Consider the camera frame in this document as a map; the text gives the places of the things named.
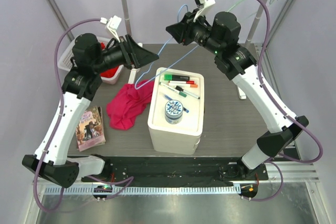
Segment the blue wire hanger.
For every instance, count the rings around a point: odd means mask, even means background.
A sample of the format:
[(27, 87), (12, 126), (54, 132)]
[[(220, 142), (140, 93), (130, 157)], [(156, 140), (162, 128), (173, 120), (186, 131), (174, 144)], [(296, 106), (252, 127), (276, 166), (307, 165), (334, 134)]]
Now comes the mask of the blue wire hanger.
[(159, 60), (151, 63), (148, 70), (139, 76), (137, 81), (134, 83), (134, 88), (136, 90), (140, 90), (143, 87), (148, 86), (151, 81), (155, 81), (155, 78), (159, 76), (159, 74), (155, 73), (155, 70), (153, 69), (154, 67), (163, 67), (163, 72), (167, 71), (168, 68), (178, 64), (198, 48), (196, 44), (193, 45), (194, 47), (192, 49), (183, 53), (179, 52), (176, 48), (174, 49), (173, 44), (164, 43), (162, 46), (163, 49), (159, 50)]

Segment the red t shirt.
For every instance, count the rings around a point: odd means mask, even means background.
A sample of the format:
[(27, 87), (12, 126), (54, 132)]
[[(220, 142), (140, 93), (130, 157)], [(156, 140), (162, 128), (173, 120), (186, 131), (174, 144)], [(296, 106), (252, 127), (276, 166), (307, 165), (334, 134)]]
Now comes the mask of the red t shirt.
[[(115, 39), (114, 38), (110, 39), (110, 41), (107, 44), (101, 43), (101, 49), (102, 50), (108, 49), (112, 43), (115, 44)], [(117, 70), (118, 70), (118, 67), (109, 69), (109, 70), (101, 73), (100, 76), (104, 77), (104, 78), (113, 78), (114, 75), (116, 74)]]

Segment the pink t shirt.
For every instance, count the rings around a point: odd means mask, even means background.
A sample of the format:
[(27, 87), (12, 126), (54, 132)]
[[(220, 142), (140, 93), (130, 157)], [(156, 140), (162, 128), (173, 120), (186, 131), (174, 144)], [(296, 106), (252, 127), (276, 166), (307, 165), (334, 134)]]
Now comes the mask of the pink t shirt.
[(116, 130), (129, 130), (133, 127), (136, 118), (151, 102), (153, 87), (154, 81), (138, 90), (135, 84), (125, 84), (106, 106), (109, 126)]

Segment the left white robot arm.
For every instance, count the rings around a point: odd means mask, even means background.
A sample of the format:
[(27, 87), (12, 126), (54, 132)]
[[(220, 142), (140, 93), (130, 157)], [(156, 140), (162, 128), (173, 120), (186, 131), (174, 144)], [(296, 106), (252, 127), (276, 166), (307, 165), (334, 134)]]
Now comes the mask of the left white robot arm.
[(105, 182), (112, 174), (102, 156), (74, 161), (67, 157), (80, 118), (102, 84), (101, 73), (121, 65), (139, 69), (159, 58), (139, 46), (130, 35), (121, 36), (112, 46), (102, 49), (96, 35), (82, 34), (75, 39), (72, 53), (72, 67), (62, 84), (60, 104), (49, 130), (35, 153), (25, 155), (22, 160), (29, 171), (63, 188), (89, 175)]

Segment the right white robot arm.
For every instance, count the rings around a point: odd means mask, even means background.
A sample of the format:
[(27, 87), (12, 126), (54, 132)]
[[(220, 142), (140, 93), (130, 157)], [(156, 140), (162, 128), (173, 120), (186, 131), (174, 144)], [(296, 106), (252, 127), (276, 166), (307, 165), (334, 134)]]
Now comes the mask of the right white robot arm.
[(257, 143), (237, 161), (237, 173), (242, 179), (250, 179), (264, 161), (278, 155), (293, 142), (302, 129), (295, 122), (307, 126), (305, 116), (296, 116), (291, 110), (286, 112), (294, 118), (287, 119), (281, 110), (285, 105), (278, 96), (275, 106), (264, 88), (267, 82), (259, 82), (257, 61), (250, 51), (238, 43), (241, 25), (234, 14), (219, 12), (212, 24), (204, 17), (195, 19), (195, 13), (187, 12), (183, 19), (166, 27), (174, 40), (184, 46), (192, 42), (213, 53), (216, 67), (235, 85), (241, 88), (255, 106), (266, 123), (268, 131), (257, 139)]

